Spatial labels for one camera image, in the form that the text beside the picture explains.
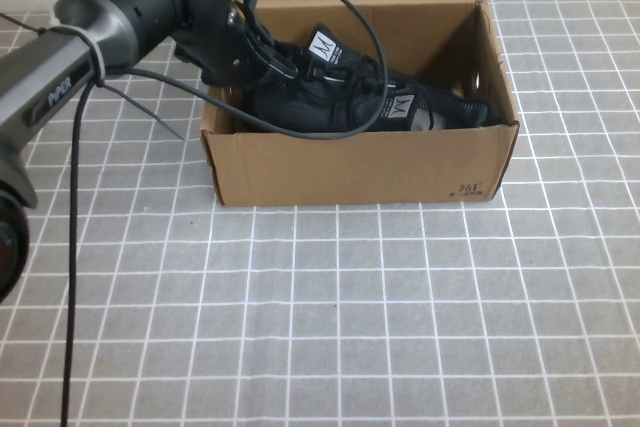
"black shoe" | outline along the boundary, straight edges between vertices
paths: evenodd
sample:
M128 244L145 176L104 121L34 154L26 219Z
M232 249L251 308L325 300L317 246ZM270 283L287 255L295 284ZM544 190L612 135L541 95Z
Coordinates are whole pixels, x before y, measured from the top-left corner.
M253 109L260 118L297 132L338 133L356 129L374 115L382 76L373 59L347 48L321 24L305 50L288 49L301 75L254 93ZM489 114L488 102L467 101L449 90L389 72L385 108L370 131L481 127Z

